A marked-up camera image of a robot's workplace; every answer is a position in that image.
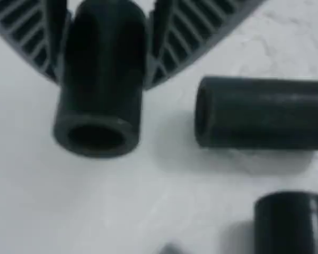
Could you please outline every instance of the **black rubber spacer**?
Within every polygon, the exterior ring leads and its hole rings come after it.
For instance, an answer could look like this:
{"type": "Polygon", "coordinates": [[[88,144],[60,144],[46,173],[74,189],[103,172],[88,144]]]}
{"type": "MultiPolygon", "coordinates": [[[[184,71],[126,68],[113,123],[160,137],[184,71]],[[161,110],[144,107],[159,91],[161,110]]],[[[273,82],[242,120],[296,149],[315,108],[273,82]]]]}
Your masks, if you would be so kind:
{"type": "Polygon", "coordinates": [[[195,136],[209,148],[318,149],[318,81],[207,77],[195,136]]]}
{"type": "Polygon", "coordinates": [[[255,205],[255,254],[318,254],[318,194],[280,192],[255,205]]]}
{"type": "Polygon", "coordinates": [[[54,136],[88,157],[115,157],[139,142],[146,17],[129,0],[86,0],[69,30],[54,136]]]}

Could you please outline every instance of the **white table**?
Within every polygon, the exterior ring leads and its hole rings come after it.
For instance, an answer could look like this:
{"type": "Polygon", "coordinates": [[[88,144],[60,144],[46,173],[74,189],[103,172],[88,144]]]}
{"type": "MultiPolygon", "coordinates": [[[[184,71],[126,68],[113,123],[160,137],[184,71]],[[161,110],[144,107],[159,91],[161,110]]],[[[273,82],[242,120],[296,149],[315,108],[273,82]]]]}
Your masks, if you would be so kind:
{"type": "Polygon", "coordinates": [[[200,150],[193,111],[207,74],[318,79],[318,0],[269,0],[146,93],[141,144],[114,160],[55,144],[58,87],[0,39],[0,254],[252,254],[253,202],[318,192],[318,153],[200,150]]]}

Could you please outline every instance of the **grooved surface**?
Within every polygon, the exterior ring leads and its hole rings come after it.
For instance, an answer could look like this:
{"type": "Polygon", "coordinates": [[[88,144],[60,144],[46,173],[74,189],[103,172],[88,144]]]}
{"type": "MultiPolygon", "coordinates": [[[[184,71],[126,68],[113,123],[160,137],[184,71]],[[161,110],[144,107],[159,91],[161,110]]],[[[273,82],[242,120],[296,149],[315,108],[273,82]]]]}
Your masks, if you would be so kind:
{"type": "Polygon", "coordinates": [[[54,71],[48,66],[52,45],[59,45],[67,12],[66,1],[59,0],[0,0],[0,35],[36,70],[55,81],[54,71]],[[49,13],[52,4],[65,6],[54,20],[49,13]],[[48,23],[56,21],[57,37],[50,41],[48,23]]]}
{"type": "Polygon", "coordinates": [[[192,64],[224,36],[231,32],[264,0],[176,0],[162,15],[158,0],[152,13],[153,31],[157,34],[152,54],[157,68],[165,69],[167,76],[154,71],[147,88],[167,80],[192,64]]]}

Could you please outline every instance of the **tube opening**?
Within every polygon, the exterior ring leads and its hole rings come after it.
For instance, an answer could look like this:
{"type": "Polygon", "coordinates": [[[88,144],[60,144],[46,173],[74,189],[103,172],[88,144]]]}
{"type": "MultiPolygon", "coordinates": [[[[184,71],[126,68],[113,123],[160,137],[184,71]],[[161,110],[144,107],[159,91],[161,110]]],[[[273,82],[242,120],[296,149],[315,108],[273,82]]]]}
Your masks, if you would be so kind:
{"type": "Polygon", "coordinates": [[[82,125],[70,130],[73,146],[88,151],[109,151],[124,146],[125,137],[118,131],[98,125],[82,125]]]}
{"type": "Polygon", "coordinates": [[[195,116],[195,127],[197,135],[203,136],[207,130],[209,107],[208,97],[205,89],[201,89],[197,96],[197,108],[195,116]]]}

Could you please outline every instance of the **black plastic tube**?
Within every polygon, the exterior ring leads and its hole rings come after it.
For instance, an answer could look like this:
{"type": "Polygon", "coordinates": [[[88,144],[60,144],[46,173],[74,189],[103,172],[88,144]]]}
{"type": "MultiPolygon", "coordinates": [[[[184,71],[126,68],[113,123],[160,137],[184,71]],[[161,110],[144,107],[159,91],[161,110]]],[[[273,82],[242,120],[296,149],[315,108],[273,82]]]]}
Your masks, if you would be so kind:
{"type": "Polygon", "coordinates": [[[195,136],[209,148],[318,149],[318,81],[207,77],[195,136]]]}
{"type": "Polygon", "coordinates": [[[255,254],[318,254],[318,195],[275,193],[255,205],[255,254]]]}
{"type": "Polygon", "coordinates": [[[86,0],[69,30],[54,135],[65,149],[115,157],[139,141],[146,17],[129,0],[86,0]]]}

